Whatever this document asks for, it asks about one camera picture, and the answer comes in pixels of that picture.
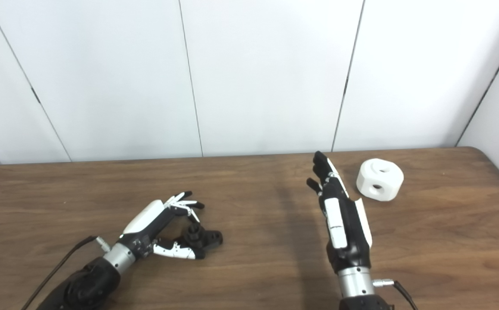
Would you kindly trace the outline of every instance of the cable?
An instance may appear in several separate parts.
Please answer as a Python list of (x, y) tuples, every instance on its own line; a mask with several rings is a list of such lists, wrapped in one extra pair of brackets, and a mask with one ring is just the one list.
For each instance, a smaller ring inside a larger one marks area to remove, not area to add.
[(403, 295), (403, 297), (407, 300), (407, 302), (411, 304), (413, 310), (418, 310), (418, 307), (415, 305), (415, 302), (412, 301), (411, 295), (409, 294), (409, 292), (407, 292), (407, 290), (405, 290), (405, 287), (403, 287), (403, 285), (401, 285), (399, 281), (395, 281), (393, 283), (393, 287), (395, 287), (399, 291), (399, 293)]
[(86, 245), (87, 243), (89, 243), (89, 242), (91, 242), (91, 241), (93, 241), (95, 239), (96, 239), (96, 237), (94, 237), (94, 236), (88, 236), (87, 238), (84, 238), (82, 241), (80, 241), (78, 244), (76, 244), (66, 254), (66, 256), (64, 256), (64, 258), (60, 261), (60, 263), (58, 263), (58, 265), (56, 265), (56, 267), (54, 267), (54, 269), (52, 269), (52, 271), (49, 273), (49, 275), (47, 277), (45, 277), (45, 279), (43, 280), (43, 282), (41, 282), (41, 284), (39, 284), (39, 286), (37, 287), (37, 289), (33, 292), (33, 294), (31, 294), (31, 297), (23, 305), (23, 307), (21, 308), (21, 310), (26, 310), (27, 307), (29, 307), (29, 305), (31, 304), (31, 302), (33, 302), (33, 300), (35, 299), (35, 297), (37, 296), (37, 294), (39, 294), (39, 292), (43, 289), (43, 287), (45, 286), (45, 284), (47, 284), (47, 282), (50, 280), (50, 278), (58, 271), (58, 269), (60, 269), (60, 267), (62, 267), (62, 265), (64, 265), (64, 263), (68, 260), (68, 258), (75, 251), (77, 251), (80, 247), (82, 247), (83, 245)]

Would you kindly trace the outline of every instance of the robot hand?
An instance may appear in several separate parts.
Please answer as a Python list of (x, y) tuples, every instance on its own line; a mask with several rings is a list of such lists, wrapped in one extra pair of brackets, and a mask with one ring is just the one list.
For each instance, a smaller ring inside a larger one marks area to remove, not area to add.
[[(200, 220), (193, 208), (203, 209), (205, 206), (195, 200), (183, 200), (191, 195), (192, 192), (181, 192), (165, 203), (161, 200), (151, 202), (127, 225), (116, 245), (124, 245), (135, 259), (147, 257), (151, 253), (167, 257), (203, 259), (206, 257), (206, 251), (222, 244), (222, 234), (219, 231), (206, 232), (200, 226)], [(157, 238), (159, 232), (175, 216), (187, 216), (192, 222), (184, 236), (174, 241)]]
[[(192, 192), (181, 192), (165, 203), (161, 200), (151, 202), (125, 227), (113, 247), (101, 237), (89, 237), (80, 242), (35, 290), (22, 310), (29, 306), (69, 255), (92, 240), (100, 243), (106, 252), (105, 255), (92, 260), (54, 288), (39, 305), (38, 310), (100, 310), (108, 296), (119, 286), (122, 273), (137, 260), (151, 253), (168, 257), (203, 259), (206, 251), (222, 244), (222, 234), (219, 231), (206, 232), (200, 226), (200, 220), (193, 208), (201, 209), (204, 205), (197, 201), (183, 200), (191, 194)], [(192, 221), (184, 236), (172, 242), (157, 238), (175, 216), (187, 216)]]
[(340, 310), (389, 309), (386, 302), (374, 294), (370, 278), (372, 235), (362, 199), (349, 198), (336, 167), (323, 153), (316, 152), (313, 163), (320, 183), (309, 178), (307, 185), (317, 193), (326, 216), (330, 234), (326, 253), (340, 281)]
[(309, 178), (307, 185), (317, 193), (326, 216), (330, 234), (326, 250), (334, 272), (353, 267), (370, 269), (372, 235), (362, 199), (349, 198), (336, 167), (323, 153), (316, 152), (313, 163), (313, 171), (321, 184)]

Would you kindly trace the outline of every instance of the wooden tabletop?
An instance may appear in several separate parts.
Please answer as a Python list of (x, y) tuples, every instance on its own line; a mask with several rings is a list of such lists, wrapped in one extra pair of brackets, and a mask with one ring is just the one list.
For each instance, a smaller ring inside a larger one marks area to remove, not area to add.
[[(391, 202), (364, 198), (372, 276), (399, 280), (421, 310), (499, 309), (499, 171), (478, 150), (327, 154), (352, 198), (360, 164), (405, 173)], [(149, 202), (192, 190), (224, 244), (204, 260), (152, 256), (129, 269), (106, 309), (334, 310), (340, 289), (328, 234), (305, 185), (312, 154), (0, 165), (0, 309), (17, 310), (70, 248), (91, 234), (114, 242)], [(177, 237), (188, 220), (163, 233)], [(102, 255), (76, 252), (35, 300)], [(377, 290), (396, 309), (393, 288)]]

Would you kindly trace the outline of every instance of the black object with holes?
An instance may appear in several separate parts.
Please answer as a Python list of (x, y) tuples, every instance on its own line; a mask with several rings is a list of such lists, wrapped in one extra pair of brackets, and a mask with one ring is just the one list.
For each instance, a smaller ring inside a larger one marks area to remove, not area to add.
[(220, 231), (206, 231), (200, 223), (192, 223), (184, 232), (183, 240), (181, 242), (188, 245), (192, 249), (200, 249), (209, 251), (222, 245), (222, 233)]

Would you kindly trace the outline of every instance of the white 3d-printed object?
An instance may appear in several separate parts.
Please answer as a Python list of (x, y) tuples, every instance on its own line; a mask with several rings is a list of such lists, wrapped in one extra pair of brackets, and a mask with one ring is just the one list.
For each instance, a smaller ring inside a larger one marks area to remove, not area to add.
[(403, 171), (396, 164), (373, 158), (360, 166), (356, 187), (368, 198), (389, 202), (397, 196), (404, 179)]

